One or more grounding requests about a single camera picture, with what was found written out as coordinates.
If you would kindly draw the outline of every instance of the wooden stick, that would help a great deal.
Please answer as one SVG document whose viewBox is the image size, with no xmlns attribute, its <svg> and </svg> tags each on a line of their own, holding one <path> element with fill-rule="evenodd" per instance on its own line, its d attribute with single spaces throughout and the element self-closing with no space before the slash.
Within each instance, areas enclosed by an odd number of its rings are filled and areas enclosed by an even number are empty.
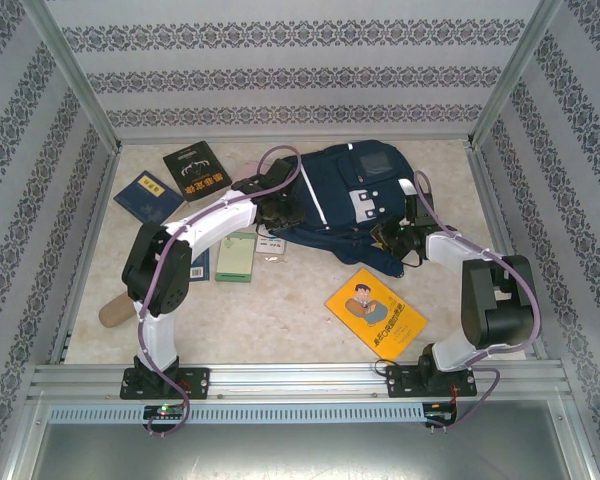
<svg viewBox="0 0 600 480">
<path fill-rule="evenodd" d="M 127 292 L 123 292 L 100 309 L 98 318 L 103 326 L 113 328 L 122 325 L 135 314 L 136 309 L 133 308 L 133 301 L 129 298 Z"/>
</svg>

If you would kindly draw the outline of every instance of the yellow book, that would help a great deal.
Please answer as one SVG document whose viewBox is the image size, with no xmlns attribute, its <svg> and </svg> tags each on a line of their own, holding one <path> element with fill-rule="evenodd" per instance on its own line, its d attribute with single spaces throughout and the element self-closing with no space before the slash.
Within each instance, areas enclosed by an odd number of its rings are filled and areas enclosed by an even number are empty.
<svg viewBox="0 0 600 480">
<path fill-rule="evenodd" d="M 395 360 L 427 320 L 364 268 L 325 304 L 380 358 Z"/>
</svg>

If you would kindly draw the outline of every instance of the blue book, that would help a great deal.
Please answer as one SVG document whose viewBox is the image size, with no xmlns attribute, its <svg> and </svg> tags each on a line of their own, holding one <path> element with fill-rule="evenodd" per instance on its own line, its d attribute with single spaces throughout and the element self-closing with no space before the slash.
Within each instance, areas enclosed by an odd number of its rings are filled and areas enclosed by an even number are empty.
<svg viewBox="0 0 600 480">
<path fill-rule="evenodd" d="M 202 282 L 209 280 L 209 249 L 202 252 L 198 258 L 191 262 L 191 270 L 189 271 L 190 282 Z"/>
<path fill-rule="evenodd" d="M 142 223 L 162 224 L 185 203 L 179 193 L 146 170 L 113 199 Z"/>
</svg>

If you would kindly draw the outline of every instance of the patterned wall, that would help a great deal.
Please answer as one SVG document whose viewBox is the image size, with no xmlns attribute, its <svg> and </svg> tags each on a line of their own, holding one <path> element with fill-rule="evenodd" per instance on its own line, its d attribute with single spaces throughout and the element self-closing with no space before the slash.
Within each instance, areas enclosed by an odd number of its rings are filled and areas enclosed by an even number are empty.
<svg viewBox="0 0 600 480">
<path fill-rule="evenodd" d="M 122 140 L 468 134 L 537 4 L 48 2 Z"/>
<path fill-rule="evenodd" d="M 483 155 L 600 466 L 600 0 L 564 2 Z"/>
<path fill-rule="evenodd" d="M 0 0 L 0 458 L 49 350 L 108 154 L 20 3 Z"/>
</svg>

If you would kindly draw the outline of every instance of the cartoon character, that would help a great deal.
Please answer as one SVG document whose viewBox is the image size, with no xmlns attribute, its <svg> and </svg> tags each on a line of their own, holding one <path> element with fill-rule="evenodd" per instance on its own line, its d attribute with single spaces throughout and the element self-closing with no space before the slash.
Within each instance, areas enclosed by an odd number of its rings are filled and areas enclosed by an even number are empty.
<svg viewBox="0 0 600 480">
<path fill-rule="evenodd" d="M 353 298 L 346 301 L 344 306 L 350 313 L 364 319 L 371 327 L 387 317 L 389 309 L 377 300 L 371 300 L 371 288 L 359 283 L 356 285 Z"/>
</svg>

